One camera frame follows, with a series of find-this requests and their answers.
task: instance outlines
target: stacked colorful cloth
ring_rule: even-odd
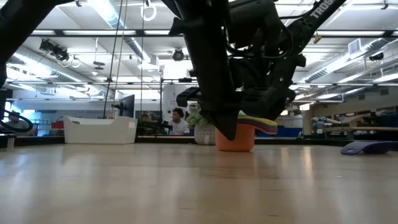
[[[267,134],[277,134],[278,124],[275,121],[271,121],[264,118],[255,118],[248,115],[239,115],[238,124],[247,124],[253,126],[254,128],[267,133]]]

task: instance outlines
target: ceiling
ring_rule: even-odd
[[[0,6],[6,1],[0,0]],[[121,0],[114,1],[116,5],[121,5]],[[280,16],[291,16],[302,14],[311,8],[314,0],[279,0],[277,9]],[[100,14],[90,5],[88,1],[80,1],[82,7],[77,7],[75,3],[64,4],[57,6],[38,26],[37,29],[54,30],[54,29],[109,29],[109,25]],[[398,0],[388,0],[389,7],[386,10],[381,10],[384,7],[383,0],[347,0],[346,4],[333,16],[327,20],[320,29],[322,30],[396,30],[398,28]],[[144,21],[141,16],[142,1],[128,0],[123,1],[121,8],[122,18],[127,16],[125,25],[128,29],[170,29],[173,18],[172,12],[163,5],[161,1],[152,0],[155,5],[157,14],[151,21]],[[150,17],[152,9],[146,9],[144,15]],[[290,24],[293,20],[283,21]],[[49,39],[53,43],[61,45],[68,49],[70,55],[74,55],[80,61],[80,66],[72,67],[78,61],[74,61],[68,69],[76,72],[94,82],[104,82],[112,69],[113,79],[124,77],[121,82],[158,82],[160,80],[160,73],[156,70],[141,70],[138,65],[140,61],[137,59],[132,49],[123,43],[121,38],[116,39],[115,56],[112,56],[115,38],[102,37],[98,39],[97,56],[96,39],[94,37],[29,37],[24,47],[40,54],[41,56],[55,62],[55,59],[49,55],[45,55],[39,50],[42,39]],[[143,51],[149,55],[158,56],[159,65],[171,63],[171,52],[176,48],[182,48],[185,54],[188,54],[183,37],[136,37],[135,40],[142,47]],[[322,68],[329,60],[333,60],[343,52],[347,51],[348,44],[354,41],[355,38],[323,38],[318,43],[314,44],[313,40],[304,49],[303,54],[307,58],[307,66],[305,68],[298,68],[294,75],[294,82],[302,82],[311,72],[316,71],[317,68]],[[395,45],[392,44],[387,49],[389,51],[389,59],[395,59]],[[103,62],[106,65],[104,70],[95,70],[94,61]],[[325,77],[320,78],[315,82],[336,83],[342,78],[362,72],[365,70],[365,59],[360,58],[346,67],[337,69]],[[369,66],[377,66],[381,62],[370,62],[366,64]],[[120,89],[140,89],[140,85],[119,85]],[[144,88],[158,88],[158,85],[143,85]],[[298,88],[298,94],[310,93],[316,87]]]

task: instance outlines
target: white plastic container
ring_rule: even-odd
[[[137,119],[63,117],[65,142],[69,144],[130,144],[136,139]]]

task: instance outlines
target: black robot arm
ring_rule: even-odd
[[[163,0],[178,10],[170,35],[183,34],[199,84],[181,93],[178,105],[198,100],[200,113],[230,140],[240,110],[276,119],[295,98],[289,86],[296,67],[305,66],[301,51],[345,1],[316,1],[285,27],[274,0]]]

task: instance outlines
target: purple object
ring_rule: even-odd
[[[341,153],[343,155],[357,155],[360,152],[367,154],[384,154],[398,148],[398,142],[355,141],[346,145]]]

